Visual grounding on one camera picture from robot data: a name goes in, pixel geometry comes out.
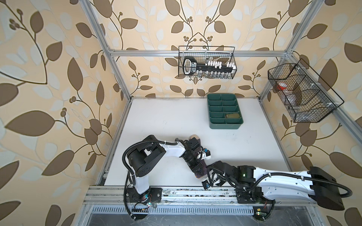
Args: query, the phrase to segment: green storage box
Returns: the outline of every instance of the green storage box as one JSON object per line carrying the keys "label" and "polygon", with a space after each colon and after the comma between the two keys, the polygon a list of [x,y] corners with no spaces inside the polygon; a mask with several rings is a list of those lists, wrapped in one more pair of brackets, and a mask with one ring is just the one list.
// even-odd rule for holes
{"label": "green storage box", "polygon": [[[238,129],[244,122],[234,94],[208,94],[207,109],[209,111],[209,124],[211,129]],[[240,118],[225,117],[225,115],[233,113],[238,113]]]}

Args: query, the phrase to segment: black wire mesh basket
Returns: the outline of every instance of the black wire mesh basket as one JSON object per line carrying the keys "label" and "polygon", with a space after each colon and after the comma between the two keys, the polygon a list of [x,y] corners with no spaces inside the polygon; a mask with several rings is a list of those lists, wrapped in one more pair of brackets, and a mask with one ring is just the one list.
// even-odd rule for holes
{"label": "black wire mesh basket", "polygon": [[179,46],[178,77],[233,79],[237,71],[234,50],[231,46]]}
{"label": "black wire mesh basket", "polygon": [[[308,73],[315,74],[318,81]],[[344,100],[303,59],[268,70],[268,80],[293,122],[317,123],[344,103]]]}

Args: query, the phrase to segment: white tabletop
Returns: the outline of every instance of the white tabletop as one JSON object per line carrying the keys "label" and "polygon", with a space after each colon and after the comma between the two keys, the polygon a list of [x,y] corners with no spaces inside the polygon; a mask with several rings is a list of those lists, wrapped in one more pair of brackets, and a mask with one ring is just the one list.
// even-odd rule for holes
{"label": "white tabletop", "polygon": [[[135,99],[105,182],[123,186],[127,169],[122,154],[148,135],[159,140],[186,140],[197,134],[211,151],[206,164],[223,161],[232,166],[249,165],[288,171],[257,99],[238,99],[244,123],[239,129],[210,129],[206,99]],[[183,158],[163,157],[149,173],[151,186],[201,186]]]}

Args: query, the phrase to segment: black wire frame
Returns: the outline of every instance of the black wire frame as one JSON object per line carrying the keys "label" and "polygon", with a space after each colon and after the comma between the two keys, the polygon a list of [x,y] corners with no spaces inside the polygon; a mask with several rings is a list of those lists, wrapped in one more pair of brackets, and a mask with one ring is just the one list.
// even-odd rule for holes
{"label": "black wire frame", "polygon": [[[300,69],[302,70],[301,73],[292,74],[293,72],[298,72],[298,71],[300,72]],[[314,80],[310,77],[310,75],[308,75],[308,73],[306,72],[306,70],[308,70],[308,69],[312,69],[313,72],[316,75],[318,75],[317,82],[314,82]],[[280,74],[282,74],[282,76],[287,74],[287,76],[282,77],[282,78],[276,78],[276,77],[280,76]],[[285,63],[285,64],[282,64],[277,67],[269,69],[268,70],[268,80],[272,84],[273,89],[276,91],[276,93],[282,100],[285,108],[287,109],[289,115],[291,116],[293,122],[295,122],[295,123],[298,123],[298,122],[318,123],[345,102],[341,98],[341,96],[304,59],[300,59],[296,64],[295,63]],[[299,95],[299,100],[298,100],[299,103],[297,105],[298,105],[298,107],[301,107],[301,109],[303,109],[303,111],[296,112],[292,108],[292,103],[290,101],[291,95],[286,95],[282,91],[282,89],[279,87],[279,84],[278,84],[278,82],[283,81],[283,80],[294,81],[295,84],[297,84],[297,87],[299,87],[299,85],[301,84],[301,82],[303,80],[310,81],[311,84],[316,85],[316,88],[306,89],[306,90],[298,91],[295,93],[295,99],[298,99],[297,95]],[[289,87],[288,90],[292,90],[293,94],[294,94],[295,89],[296,89],[296,85],[294,85],[294,87],[292,89]],[[328,94],[329,90],[331,90],[340,99],[340,101],[338,101],[338,103],[334,102],[333,99],[329,97],[330,96],[330,94]],[[307,96],[309,98],[303,102],[302,95]],[[311,100],[314,99],[315,97],[317,97],[317,98],[319,98],[319,100],[323,100],[323,101],[310,107],[310,105],[308,105],[308,103],[313,102]],[[318,104],[325,104],[325,103],[328,103],[331,106],[328,105],[327,107],[313,108]],[[302,116],[308,116],[308,115],[309,116],[315,115],[315,118],[310,119],[310,120],[305,120],[305,119],[301,120],[300,118],[298,118],[298,116],[302,117]]]}
{"label": "black wire frame", "polygon": [[[233,79],[236,71],[237,66],[235,63],[234,57],[235,47],[233,46],[209,46],[207,49],[206,46],[179,46],[178,47],[178,78],[186,78],[189,77],[191,80],[192,78],[220,78],[220,79]],[[190,69],[190,67],[184,67],[184,59],[185,57],[193,57],[197,63],[198,67],[201,64],[204,64],[205,61],[208,60],[215,60],[221,61],[222,68],[214,67],[214,66],[203,66],[203,70],[200,70],[199,73],[194,73],[192,75],[184,74],[184,68]],[[235,66],[227,67],[227,63],[232,64]]]}

